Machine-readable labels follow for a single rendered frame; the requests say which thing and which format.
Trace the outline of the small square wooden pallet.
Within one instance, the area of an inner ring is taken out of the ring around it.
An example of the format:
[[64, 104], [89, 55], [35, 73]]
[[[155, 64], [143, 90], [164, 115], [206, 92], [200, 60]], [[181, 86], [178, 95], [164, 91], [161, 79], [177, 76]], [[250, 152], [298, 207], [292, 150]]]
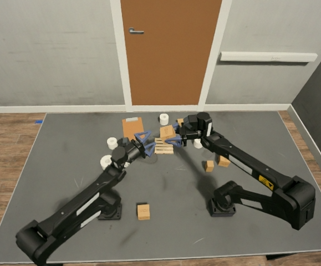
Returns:
[[155, 138], [155, 154], [173, 154], [173, 145], [164, 144], [161, 138]]

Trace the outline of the tan flat board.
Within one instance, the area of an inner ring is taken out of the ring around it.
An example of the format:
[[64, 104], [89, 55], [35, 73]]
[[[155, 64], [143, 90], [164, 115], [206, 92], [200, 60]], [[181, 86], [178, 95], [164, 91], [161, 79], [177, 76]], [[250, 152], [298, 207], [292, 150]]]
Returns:
[[141, 117], [123, 119], [124, 138], [128, 137], [131, 141], [136, 140], [134, 134], [144, 132]]

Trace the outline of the tan cardboard carton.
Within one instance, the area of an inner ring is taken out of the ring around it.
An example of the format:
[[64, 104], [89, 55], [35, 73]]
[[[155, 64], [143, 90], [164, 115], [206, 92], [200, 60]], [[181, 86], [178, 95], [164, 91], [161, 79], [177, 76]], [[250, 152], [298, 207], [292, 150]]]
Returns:
[[227, 160], [226, 158], [219, 155], [219, 157], [218, 157], [218, 165], [219, 166], [228, 167], [229, 164], [230, 164], [229, 160]]
[[161, 127], [160, 128], [160, 137], [164, 144], [168, 144], [165, 140], [176, 137], [175, 130], [172, 125]]
[[138, 219], [145, 220], [150, 219], [149, 204], [138, 205]]

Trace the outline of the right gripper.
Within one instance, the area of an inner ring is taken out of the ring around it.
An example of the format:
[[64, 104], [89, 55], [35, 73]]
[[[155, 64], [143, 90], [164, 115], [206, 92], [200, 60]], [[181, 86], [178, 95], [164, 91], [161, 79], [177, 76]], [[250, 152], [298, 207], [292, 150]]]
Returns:
[[[166, 143], [175, 145], [177, 147], [181, 147], [182, 142], [184, 142], [184, 147], [185, 147], [187, 145], [187, 140], [194, 140], [194, 139], [187, 139], [186, 138], [186, 131], [185, 131], [184, 122], [182, 122], [181, 125], [182, 125], [182, 127], [180, 127], [178, 122], [172, 125], [173, 128], [176, 128], [175, 133], [179, 134], [179, 136], [165, 140]], [[171, 141], [177, 141], [177, 142], [171, 142]]]

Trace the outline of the brown rectangular block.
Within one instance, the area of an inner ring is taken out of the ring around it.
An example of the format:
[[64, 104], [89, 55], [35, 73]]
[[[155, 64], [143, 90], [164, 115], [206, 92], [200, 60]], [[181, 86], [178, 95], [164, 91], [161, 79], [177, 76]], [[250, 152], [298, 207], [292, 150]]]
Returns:
[[214, 168], [213, 161], [207, 161], [205, 164], [206, 172], [212, 172], [213, 168]]

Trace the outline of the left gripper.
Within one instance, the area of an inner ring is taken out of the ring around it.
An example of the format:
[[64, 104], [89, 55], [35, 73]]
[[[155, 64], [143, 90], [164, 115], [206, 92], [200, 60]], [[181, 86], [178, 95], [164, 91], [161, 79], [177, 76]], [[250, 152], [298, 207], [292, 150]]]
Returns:
[[[145, 147], [143, 146], [143, 144], [149, 138], [151, 133], [152, 133], [152, 131], [146, 131], [146, 132], [134, 134], [134, 136], [135, 136], [136, 140], [139, 142], [139, 144], [136, 144], [134, 139], [131, 140], [131, 142], [136, 146], [129, 153], [127, 153], [128, 156], [130, 157], [130, 159], [132, 160], [132, 162], [134, 162], [140, 156], [142, 156], [144, 159], [147, 158], [146, 156], [148, 156], [149, 158], [152, 157], [152, 153], [153, 153], [157, 143], [154, 142], [154, 143], [147, 145]], [[142, 139], [140, 136], [145, 135], [145, 134], [147, 134], [147, 135]], [[151, 146], [153, 146], [153, 148], [151, 149], [150, 152], [148, 152], [147, 149], [150, 148]]]

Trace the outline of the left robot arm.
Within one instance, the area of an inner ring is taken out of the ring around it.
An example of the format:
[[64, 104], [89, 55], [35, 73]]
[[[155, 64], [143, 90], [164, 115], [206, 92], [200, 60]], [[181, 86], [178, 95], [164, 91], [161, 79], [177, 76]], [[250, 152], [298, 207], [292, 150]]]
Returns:
[[117, 144], [119, 147], [110, 158], [112, 163], [94, 183], [48, 218], [40, 222], [33, 219], [16, 233], [17, 246], [37, 266], [45, 264], [57, 247], [95, 217], [98, 220], [121, 218], [121, 197], [110, 189], [126, 176], [123, 169], [132, 164], [127, 153], [136, 146], [128, 137]]

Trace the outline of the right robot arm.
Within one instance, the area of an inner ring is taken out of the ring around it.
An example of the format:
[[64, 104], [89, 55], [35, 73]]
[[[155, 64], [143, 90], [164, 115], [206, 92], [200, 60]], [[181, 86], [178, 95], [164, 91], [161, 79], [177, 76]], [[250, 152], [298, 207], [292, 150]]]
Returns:
[[213, 192], [210, 199], [213, 214], [235, 214], [238, 203], [281, 218], [296, 230], [313, 218], [316, 198], [312, 184], [296, 175], [285, 176], [231, 144], [213, 131], [207, 112], [188, 115], [183, 121], [187, 139], [200, 139], [204, 148], [228, 159], [272, 191], [270, 197], [242, 190], [242, 186], [228, 181]]

